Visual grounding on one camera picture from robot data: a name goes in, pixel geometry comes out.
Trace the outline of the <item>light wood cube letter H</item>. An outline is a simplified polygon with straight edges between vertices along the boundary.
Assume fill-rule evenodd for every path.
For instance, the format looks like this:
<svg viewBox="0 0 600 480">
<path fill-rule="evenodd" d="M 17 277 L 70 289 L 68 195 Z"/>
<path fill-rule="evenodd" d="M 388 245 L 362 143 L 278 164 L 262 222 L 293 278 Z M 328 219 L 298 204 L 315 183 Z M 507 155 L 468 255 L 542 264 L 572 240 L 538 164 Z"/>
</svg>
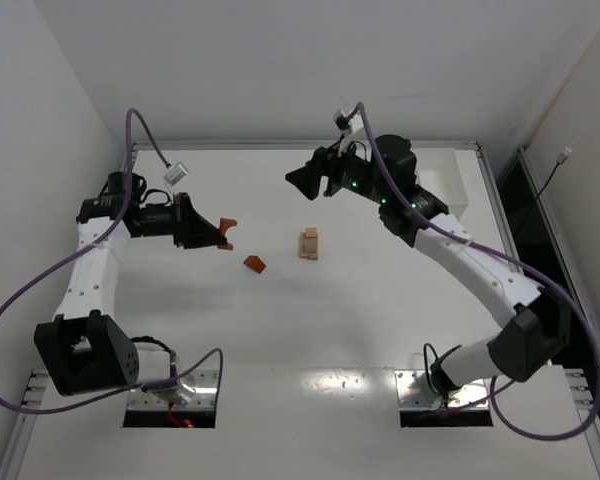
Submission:
<svg viewBox="0 0 600 480">
<path fill-rule="evenodd" d="M 303 232 L 303 237 L 305 240 L 317 240 L 318 239 L 318 231 L 315 227 L 307 227 Z"/>
</svg>

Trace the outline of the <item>orange triangular wood block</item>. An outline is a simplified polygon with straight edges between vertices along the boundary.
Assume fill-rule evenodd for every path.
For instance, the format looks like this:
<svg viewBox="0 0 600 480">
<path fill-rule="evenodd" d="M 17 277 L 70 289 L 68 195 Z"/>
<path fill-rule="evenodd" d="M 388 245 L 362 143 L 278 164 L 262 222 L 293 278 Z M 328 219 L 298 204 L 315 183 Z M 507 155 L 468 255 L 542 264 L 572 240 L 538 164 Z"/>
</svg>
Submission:
<svg viewBox="0 0 600 480">
<path fill-rule="evenodd" d="M 266 269 L 266 264 L 257 255 L 248 255 L 243 261 L 243 264 L 258 274 L 261 274 Z"/>
</svg>

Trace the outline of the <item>long plain wood block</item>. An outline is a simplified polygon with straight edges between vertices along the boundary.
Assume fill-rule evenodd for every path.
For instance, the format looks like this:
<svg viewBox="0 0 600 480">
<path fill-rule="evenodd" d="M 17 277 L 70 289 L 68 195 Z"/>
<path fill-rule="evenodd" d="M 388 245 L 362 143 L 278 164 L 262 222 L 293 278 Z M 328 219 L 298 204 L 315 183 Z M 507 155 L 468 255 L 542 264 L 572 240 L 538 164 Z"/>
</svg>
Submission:
<svg viewBox="0 0 600 480">
<path fill-rule="evenodd" d="M 317 260 L 319 258 L 319 238 L 317 236 L 305 237 L 304 253 L 307 259 Z"/>
</svg>

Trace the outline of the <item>light wood cube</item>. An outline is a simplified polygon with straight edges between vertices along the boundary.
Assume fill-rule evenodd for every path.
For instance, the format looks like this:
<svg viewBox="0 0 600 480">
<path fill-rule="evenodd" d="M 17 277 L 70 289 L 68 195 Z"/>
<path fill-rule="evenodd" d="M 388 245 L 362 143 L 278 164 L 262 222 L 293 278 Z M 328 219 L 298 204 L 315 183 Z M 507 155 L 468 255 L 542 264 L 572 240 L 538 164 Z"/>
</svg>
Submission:
<svg viewBox="0 0 600 480">
<path fill-rule="evenodd" d="M 305 248 L 309 254 L 314 254 L 318 250 L 318 239 L 317 240 L 305 240 Z"/>
</svg>

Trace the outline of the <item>white perforated plastic box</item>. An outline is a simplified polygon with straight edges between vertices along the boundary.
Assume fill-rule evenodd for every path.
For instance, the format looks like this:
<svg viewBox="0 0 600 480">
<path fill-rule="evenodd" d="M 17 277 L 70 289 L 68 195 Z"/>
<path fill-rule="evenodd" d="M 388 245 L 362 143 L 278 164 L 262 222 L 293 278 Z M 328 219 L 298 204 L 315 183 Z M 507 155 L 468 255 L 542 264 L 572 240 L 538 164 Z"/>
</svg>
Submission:
<svg viewBox="0 0 600 480">
<path fill-rule="evenodd" d="M 455 151 L 450 148 L 419 148 L 416 182 L 433 193 L 460 219 L 469 205 Z"/>
</svg>

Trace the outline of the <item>long engraved wood block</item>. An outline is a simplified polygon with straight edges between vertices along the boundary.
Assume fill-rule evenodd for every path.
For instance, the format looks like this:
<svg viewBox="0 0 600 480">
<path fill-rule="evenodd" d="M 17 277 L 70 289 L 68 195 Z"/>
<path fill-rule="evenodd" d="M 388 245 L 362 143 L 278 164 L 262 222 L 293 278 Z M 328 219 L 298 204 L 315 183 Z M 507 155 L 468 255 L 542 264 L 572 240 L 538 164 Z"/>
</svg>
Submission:
<svg viewBox="0 0 600 480">
<path fill-rule="evenodd" d="M 305 248 L 305 239 L 303 237 L 301 237 L 299 239 L 298 256 L 300 258 L 308 258 L 309 257 L 309 253 L 308 253 L 308 251 Z"/>
</svg>

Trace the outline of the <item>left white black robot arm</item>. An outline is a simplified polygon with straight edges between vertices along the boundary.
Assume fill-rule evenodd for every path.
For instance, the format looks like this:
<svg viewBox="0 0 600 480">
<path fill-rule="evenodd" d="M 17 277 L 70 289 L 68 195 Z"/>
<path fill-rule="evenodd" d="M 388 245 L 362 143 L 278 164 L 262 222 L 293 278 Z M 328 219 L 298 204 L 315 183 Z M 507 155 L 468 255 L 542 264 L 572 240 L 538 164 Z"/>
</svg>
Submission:
<svg viewBox="0 0 600 480">
<path fill-rule="evenodd" d="M 128 242 L 170 237 L 183 249 L 221 247 L 227 239 L 186 193 L 148 204 L 145 179 L 113 172 L 105 189 L 83 201 L 76 218 L 78 258 L 52 321 L 34 343 L 58 393 L 73 396 L 131 386 L 174 374 L 167 353 L 141 353 L 115 320 L 118 275 Z"/>
</svg>

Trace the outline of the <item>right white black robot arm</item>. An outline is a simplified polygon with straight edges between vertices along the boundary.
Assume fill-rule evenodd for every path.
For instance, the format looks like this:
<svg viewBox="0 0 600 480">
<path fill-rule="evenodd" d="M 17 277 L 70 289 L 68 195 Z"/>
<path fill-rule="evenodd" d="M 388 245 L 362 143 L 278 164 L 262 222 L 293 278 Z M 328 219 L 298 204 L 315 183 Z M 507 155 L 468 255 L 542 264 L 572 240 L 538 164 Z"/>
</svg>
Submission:
<svg viewBox="0 0 600 480">
<path fill-rule="evenodd" d="M 571 312 L 564 298 L 507 263 L 473 247 L 448 206 L 423 188 L 409 140 L 385 134 L 370 159 L 355 148 L 320 147 L 285 179 L 307 199 L 346 189 L 379 206 L 395 236 L 433 259 L 488 310 L 500 331 L 445 352 L 429 367 L 430 390 L 446 398 L 475 380 L 504 375 L 525 382 L 570 340 Z"/>
</svg>

